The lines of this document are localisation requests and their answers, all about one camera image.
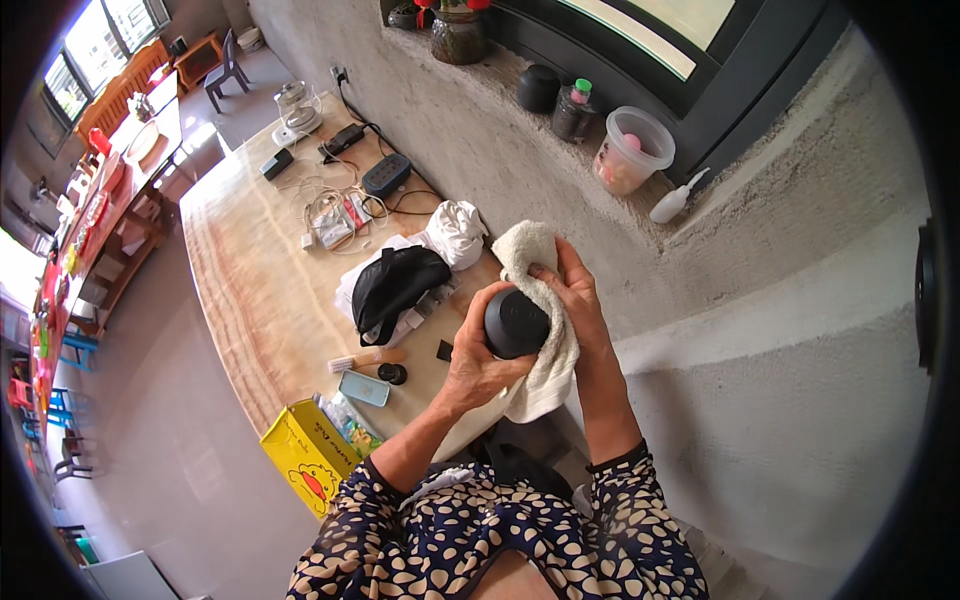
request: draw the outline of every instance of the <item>black bag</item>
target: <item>black bag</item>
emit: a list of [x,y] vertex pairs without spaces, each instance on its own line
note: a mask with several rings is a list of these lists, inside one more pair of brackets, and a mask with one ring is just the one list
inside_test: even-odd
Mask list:
[[[423,293],[450,279],[450,268],[440,255],[423,246],[384,248],[382,255],[360,272],[353,286],[353,322],[360,346],[383,346],[390,341],[400,313],[413,308]],[[373,343],[363,334],[380,325]]]

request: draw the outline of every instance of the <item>gray plastic chair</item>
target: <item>gray plastic chair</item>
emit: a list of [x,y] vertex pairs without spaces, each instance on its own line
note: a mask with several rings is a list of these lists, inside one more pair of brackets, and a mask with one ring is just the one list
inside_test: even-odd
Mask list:
[[223,99],[224,92],[220,90],[220,85],[226,83],[229,78],[232,77],[240,84],[243,93],[250,92],[247,87],[250,79],[240,68],[240,63],[237,62],[236,48],[236,38],[233,36],[233,30],[230,29],[227,31],[227,37],[224,38],[224,63],[210,71],[204,79],[206,95],[210,98],[213,107],[216,108],[217,114],[222,114],[223,111],[217,105],[217,99],[213,97],[213,94],[216,94],[217,98]]
[[[57,483],[63,481],[67,477],[79,477],[80,479],[92,479],[90,472],[93,470],[93,467],[87,467],[84,465],[77,465],[73,462],[75,456],[81,456],[83,453],[80,451],[80,446],[76,444],[80,442],[83,438],[75,436],[66,436],[61,442],[61,453],[63,455],[63,460],[54,465],[54,479]],[[70,447],[71,444],[76,444],[77,449]]]

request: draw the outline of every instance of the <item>light blue case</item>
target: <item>light blue case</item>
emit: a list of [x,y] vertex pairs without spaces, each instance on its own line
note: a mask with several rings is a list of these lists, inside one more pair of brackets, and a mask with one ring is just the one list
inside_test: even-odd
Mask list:
[[340,375],[340,386],[337,387],[344,396],[367,402],[373,406],[383,406],[390,395],[390,384],[373,377],[347,369]]

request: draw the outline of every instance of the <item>window frame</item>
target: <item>window frame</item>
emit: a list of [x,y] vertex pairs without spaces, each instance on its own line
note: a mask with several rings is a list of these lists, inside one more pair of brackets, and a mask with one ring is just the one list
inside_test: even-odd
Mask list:
[[[150,21],[151,23],[153,23],[154,28],[146,37],[144,37],[143,41],[140,42],[140,45],[138,45],[136,48],[131,49],[127,46],[127,42],[124,40],[123,36],[120,35],[120,29],[117,27],[117,24],[113,19],[113,15],[110,13],[110,11],[107,8],[107,1],[91,0],[91,3],[99,2],[101,8],[104,10],[104,15],[107,18],[107,26],[110,29],[110,34],[113,35],[114,39],[116,40],[117,46],[120,48],[120,52],[123,54],[124,60],[126,62],[130,62],[131,58],[133,57],[133,54],[135,54],[137,50],[145,46],[150,40],[154,39],[157,35],[159,35],[160,31],[170,23],[170,15],[166,9],[166,6],[163,5],[161,0],[140,0],[140,1],[143,3],[144,8],[146,8],[147,14],[150,16]],[[89,4],[84,5],[83,11],[85,11],[88,6]],[[156,11],[158,8],[163,10],[162,21],[156,14]],[[69,31],[70,30],[68,29],[67,32],[64,32],[63,35],[61,35],[60,38],[58,39],[58,42],[60,43],[60,48],[58,49],[57,53],[54,55],[54,60],[56,60],[57,55],[60,55],[63,57],[63,61],[66,63],[66,67],[67,67],[67,70],[70,71],[70,75],[77,81],[77,83],[80,85],[81,90],[84,92],[84,95],[86,95],[86,102],[84,103],[84,106],[80,109],[80,111],[77,113],[76,118],[70,119],[70,117],[67,115],[63,107],[60,106],[60,103],[57,102],[57,99],[54,97],[53,90],[50,89],[50,86],[47,85],[46,81],[43,82],[43,87],[40,91],[40,95],[43,97],[43,101],[46,103],[48,109],[50,109],[51,112],[54,113],[54,116],[57,117],[57,120],[67,129],[68,132],[73,131],[73,129],[77,126],[77,123],[80,121],[81,117],[84,116],[84,111],[86,110],[86,108],[89,107],[90,104],[92,104],[96,100],[97,95],[103,90],[104,87],[107,86],[107,84],[109,84],[109,80],[106,80],[99,89],[93,89],[90,86],[89,81],[86,79],[86,77],[83,74],[83,70],[80,68],[80,66],[74,60],[73,56],[70,54],[70,50],[66,47],[66,34],[69,33]]]
[[666,170],[677,184],[704,167],[711,179],[759,139],[850,21],[836,0],[737,0],[701,50],[627,0],[602,1],[693,60],[686,81],[558,0],[493,0],[484,18],[494,41],[554,68],[565,84],[590,79],[600,112],[634,106],[657,117],[677,143]]
[[[70,72],[70,76],[73,77],[73,79],[80,86],[80,90],[84,93],[84,96],[86,96],[86,102],[84,102],[84,105],[77,112],[77,116],[74,119],[70,119],[70,116],[66,113],[66,110],[64,110],[63,107],[60,106],[60,103],[57,102],[57,98],[54,96],[53,90],[50,89],[50,86],[47,85],[46,81],[43,82],[43,89],[41,90],[43,101],[47,104],[47,107],[53,111],[54,116],[57,117],[57,120],[60,122],[60,124],[63,125],[64,128],[69,132],[77,125],[77,121],[79,121],[80,117],[84,115],[84,110],[90,106],[90,103],[93,102],[94,98],[96,98],[96,95],[93,93],[93,90],[90,89],[90,85],[86,82],[86,78],[81,75],[80,67],[76,62],[74,62],[73,57],[70,56],[70,51],[66,49],[66,44],[62,43],[60,45],[57,55],[63,57],[63,62],[66,64],[67,71]],[[57,60],[57,55],[54,55],[54,61]]]

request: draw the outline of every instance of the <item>clear plastic container with lid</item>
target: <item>clear plastic container with lid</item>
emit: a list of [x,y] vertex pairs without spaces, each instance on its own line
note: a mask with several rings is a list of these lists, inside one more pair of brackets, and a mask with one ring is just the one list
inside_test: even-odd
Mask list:
[[593,173],[614,196],[639,188],[654,171],[673,164],[673,136],[653,115],[620,107],[607,117],[607,137],[593,159]]

